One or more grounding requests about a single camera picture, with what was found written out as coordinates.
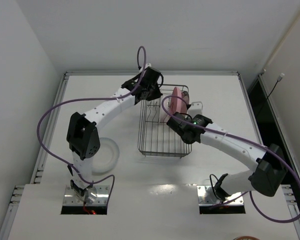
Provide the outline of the pink plastic plate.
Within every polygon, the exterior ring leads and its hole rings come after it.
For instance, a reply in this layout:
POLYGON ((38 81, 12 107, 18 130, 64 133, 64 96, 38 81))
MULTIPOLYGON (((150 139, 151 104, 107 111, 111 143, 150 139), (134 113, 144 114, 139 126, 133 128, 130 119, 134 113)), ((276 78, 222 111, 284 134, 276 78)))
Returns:
POLYGON ((182 101, 183 99, 181 86, 174 86, 172 87, 172 89, 165 91, 159 103, 159 123, 164 124, 171 117, 162 109, 162 104, 171 115, 173 115, 176 112, 186 114, 187 112, 182 112, 182 101))

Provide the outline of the wire dish rack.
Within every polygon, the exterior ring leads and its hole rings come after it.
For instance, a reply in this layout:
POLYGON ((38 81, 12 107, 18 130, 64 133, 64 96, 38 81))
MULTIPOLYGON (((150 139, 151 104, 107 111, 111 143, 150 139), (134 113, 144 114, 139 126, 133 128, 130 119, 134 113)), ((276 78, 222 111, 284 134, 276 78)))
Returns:
POLYGON ((167 126, 170 116, 161 109, 162 99, 175 87, 189 91, 186 85, 163 84, 160 98, 141 102, 137 148, 144 156, 182 158, 192 152, 192 146, 167 126))

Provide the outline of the blue rimmed white plate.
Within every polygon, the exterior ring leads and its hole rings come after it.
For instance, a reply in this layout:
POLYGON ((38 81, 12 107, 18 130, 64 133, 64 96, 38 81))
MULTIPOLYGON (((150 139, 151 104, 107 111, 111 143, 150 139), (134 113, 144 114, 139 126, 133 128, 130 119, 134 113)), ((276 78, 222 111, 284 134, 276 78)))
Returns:
POLYGON ((190 104, 190 96, 187 91, 181 92, 181 97, 183 99, 182 105, 181 105, 181 111, 183 113, 186 113, 188 111, 188 105, 190 104))

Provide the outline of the clear glass plate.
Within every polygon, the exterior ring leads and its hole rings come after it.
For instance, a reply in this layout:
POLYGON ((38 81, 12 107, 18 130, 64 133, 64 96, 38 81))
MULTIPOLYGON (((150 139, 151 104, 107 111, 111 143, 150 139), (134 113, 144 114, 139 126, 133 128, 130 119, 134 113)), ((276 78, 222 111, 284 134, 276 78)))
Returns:
POLYGON ((100 138, 100 148, 93 157, 92 174, 101 175, 113 170, 120 156, 117 143, 107 137, 100 138))

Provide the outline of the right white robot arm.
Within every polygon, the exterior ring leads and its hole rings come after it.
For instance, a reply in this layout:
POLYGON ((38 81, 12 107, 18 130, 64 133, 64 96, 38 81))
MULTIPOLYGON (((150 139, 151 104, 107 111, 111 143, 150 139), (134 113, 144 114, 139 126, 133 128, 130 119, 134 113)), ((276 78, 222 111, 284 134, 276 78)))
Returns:
POLYGON ((200 143, 213 147, 244 164, 248 170, 237 174, 223 174, 209 188, 213 200, 225 201, 237 192, 256 191, 273 197, 288 170, 284 165, 284 154, 280 146, 254 146, 252 143, 229 137, 210 118, 201 114, 187 117, 176 111, 167 125, 186 144, 200 143))

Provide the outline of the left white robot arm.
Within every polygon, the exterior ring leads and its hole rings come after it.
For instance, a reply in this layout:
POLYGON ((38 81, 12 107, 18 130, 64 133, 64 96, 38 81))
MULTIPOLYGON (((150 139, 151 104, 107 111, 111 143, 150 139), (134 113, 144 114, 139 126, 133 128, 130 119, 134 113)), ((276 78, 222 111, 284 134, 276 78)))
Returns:
POLYGON ((72 151, 75 167, 70 185, 82 199, 88 195, 93 185, 93 158, 101 146, 99 131, 126 109, 141 101, 152 101, 162 96, 158 84, 158 79, 163 77, 162 73, 148 66, 142 79, 139 79, 141 75, 139 73, 124 82, 111 100, 106 100, 83 114, 75 112, 70 117, 66 140, 72 151))

